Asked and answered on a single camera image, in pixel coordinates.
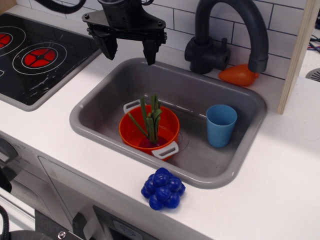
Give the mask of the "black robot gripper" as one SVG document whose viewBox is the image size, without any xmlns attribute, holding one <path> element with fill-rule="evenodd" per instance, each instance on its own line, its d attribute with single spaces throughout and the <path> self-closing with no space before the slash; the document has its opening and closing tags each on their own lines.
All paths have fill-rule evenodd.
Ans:
<svg viewBox="0 0 320 240">
<path fill-rule="evenodd" d="M 159 45 L 167 41 L 164 20 L 146 12 L 140 0 L 100 0 L 102 10 L 86 13 L 82 20 L 102 53 L 113 60 L 117 39 L 140 41 L 147 64 L 153 65 Z"/>
</svg>

